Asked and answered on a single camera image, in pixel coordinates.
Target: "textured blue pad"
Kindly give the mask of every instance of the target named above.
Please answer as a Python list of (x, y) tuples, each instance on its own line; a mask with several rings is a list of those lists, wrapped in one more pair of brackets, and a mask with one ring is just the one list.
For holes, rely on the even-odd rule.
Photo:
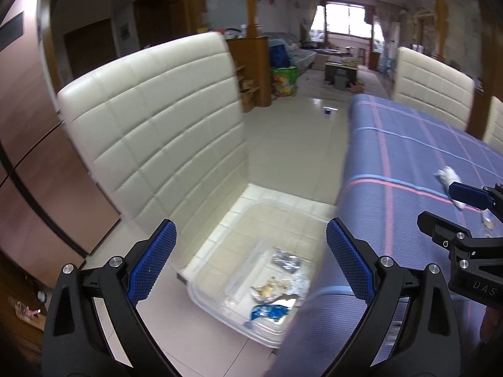
[(376, 296), (372, 272), (343, 229), (334, 220), (326, 226), (326, 243), (334, 254), (355, 297), (370, 305)]
[(152, 241), (131, 272), (127, 297), (133, 306), (147, 299), (176, 243), (177, 229), (170, 221)]
[(487, 191), (462, 183), (454, 182), (449, 186), (449, 197), (479, 210), (492, 207), (492, 200)]

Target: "white leather chair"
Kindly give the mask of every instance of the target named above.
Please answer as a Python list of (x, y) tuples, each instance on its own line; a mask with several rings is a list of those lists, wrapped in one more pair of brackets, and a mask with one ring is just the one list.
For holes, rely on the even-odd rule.
[(392, 100), (465, 130), (474, 81), (467, 75), (405, 47), (398, 49)]
[(147, 234), (174, 221), (169, 260), (186, 266), (248, 184), (237, 79), (222, 37), (190, 36), (122, 57), (58, 97), (104, 192)]
[(503, 153), (503, 102), (495, 96), (491, 100), (484, 142)]

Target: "sofa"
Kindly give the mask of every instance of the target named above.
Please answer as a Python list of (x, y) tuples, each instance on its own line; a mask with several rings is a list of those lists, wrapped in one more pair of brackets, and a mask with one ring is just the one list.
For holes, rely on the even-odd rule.
[(289, 32), (265, 32), (263, 35), (269, 36), (275, 40), (284, 40), (288, 48), (290, 65), (299, 68), (299, 74), (305, 72), (316, 58), (316, 52), (300, 49), (298, 38)]

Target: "metal bolt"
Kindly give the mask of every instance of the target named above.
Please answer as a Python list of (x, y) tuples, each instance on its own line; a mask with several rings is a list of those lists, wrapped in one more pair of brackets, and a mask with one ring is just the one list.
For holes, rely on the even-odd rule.
[(431, 273), (439, 273), (440, 272), (440, 268), (438, 266), (436, 266), (434, 263), (431, 263), (428, 265), (428, 269)]
[(393, 261), (393, 258), (390, 258), (389, 256), (383, 256), (381, 258), (381, 264), (382, 266), (385, 266), (386, 268), (389, 268), (393, 266), (395, 262)]
[(74, 270), (74, 266), (69, 263), (69, 264), (66, 264), (64, 267), (63, 267), (63, 273), (65, 275), (68, 275), (69, 273), (72, 273), (72, 271)]
[(117, 268), (122, 264), (122, 258), (120, 256), (114, 256), (110, 261), (108, 261), (112, 268)]

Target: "blue wrapper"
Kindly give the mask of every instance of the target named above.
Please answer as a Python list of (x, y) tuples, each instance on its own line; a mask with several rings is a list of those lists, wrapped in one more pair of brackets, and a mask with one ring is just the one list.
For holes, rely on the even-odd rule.
[(269, 318), (278, 321), (288, 312), (290, 312), (290, 308), (281, 304), (258, 304), (251, 310), (250, 319)]

